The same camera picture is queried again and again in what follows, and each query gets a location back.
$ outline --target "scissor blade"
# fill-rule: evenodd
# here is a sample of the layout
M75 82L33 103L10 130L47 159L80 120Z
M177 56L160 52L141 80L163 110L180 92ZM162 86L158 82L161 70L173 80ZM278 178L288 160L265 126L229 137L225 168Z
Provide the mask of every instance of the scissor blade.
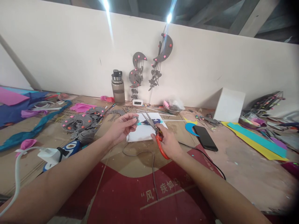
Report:
M146 121L150 124L150 126L152 126L152 128L156 130L156 126L153 123L152 119L150 118L149 114L147 112L145 112L145 113L148 116L148 118L145 116L144 113L142 113L142 115L144 116L144 118L146 119Z

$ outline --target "scissors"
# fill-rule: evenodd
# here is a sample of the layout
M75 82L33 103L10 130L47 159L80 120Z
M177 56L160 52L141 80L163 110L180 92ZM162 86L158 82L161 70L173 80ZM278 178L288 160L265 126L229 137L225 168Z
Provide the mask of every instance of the scissors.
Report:
M155 126L155 124L153 123L152 119L150 118L149 114L147 112L145 112L147 117L145 116L144 113L142 113L142 115L144 116L144 118L146 119L146 121L150 124L150 126L152 126L152 128L156 131L156 141L157 141L157 144L158 144L158 147L159 147L159 150L162 154L162 156L165 158L165 159L169 159L168 156L165 154L165 152L163 151L162 149L162 146L161 146L161 141L163 140L163 134L162 134L162 131L157 128Z

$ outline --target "hand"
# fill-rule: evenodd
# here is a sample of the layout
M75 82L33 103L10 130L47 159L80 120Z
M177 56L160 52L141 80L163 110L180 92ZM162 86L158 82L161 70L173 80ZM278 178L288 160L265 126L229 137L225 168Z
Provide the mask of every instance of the hand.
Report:
M156 124L156 126L160 128L163 133L163 140L160 142L162 149L166 155L173 160L176 156L179 156L183 150L181 149L178 141L175 139L173 132L168 130L162 124ZM155 142L157 142L154 134L151 134L150 136Z
M130 132L136 131L137 125L134 124L137 122L137 119L132 119L133 116L138 117L139 115L128 113L119 117L103 136L103 138L111 142L111 147L123 141Z

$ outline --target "forearm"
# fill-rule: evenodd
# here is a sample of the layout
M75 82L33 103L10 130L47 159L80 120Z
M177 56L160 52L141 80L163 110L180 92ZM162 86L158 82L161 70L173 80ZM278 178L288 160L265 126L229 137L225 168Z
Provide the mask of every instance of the forearm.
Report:
M17 200L0 218L3 222L43 223L52 218L91 170L111 149L101 138L61 161L22 188ZM0 207L2 211L10 202Z
M173 160L194 180L215 215L226 223L270 223L238 190L185 152Z

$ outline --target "ceiling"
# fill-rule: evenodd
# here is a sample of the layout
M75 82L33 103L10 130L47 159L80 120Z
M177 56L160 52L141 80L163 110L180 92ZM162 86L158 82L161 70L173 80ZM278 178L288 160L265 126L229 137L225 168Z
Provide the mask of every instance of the ceiling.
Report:
M44 0L105 10L104 0ZM299 44L294 5L286 0L108 0L110 11L266 40Z

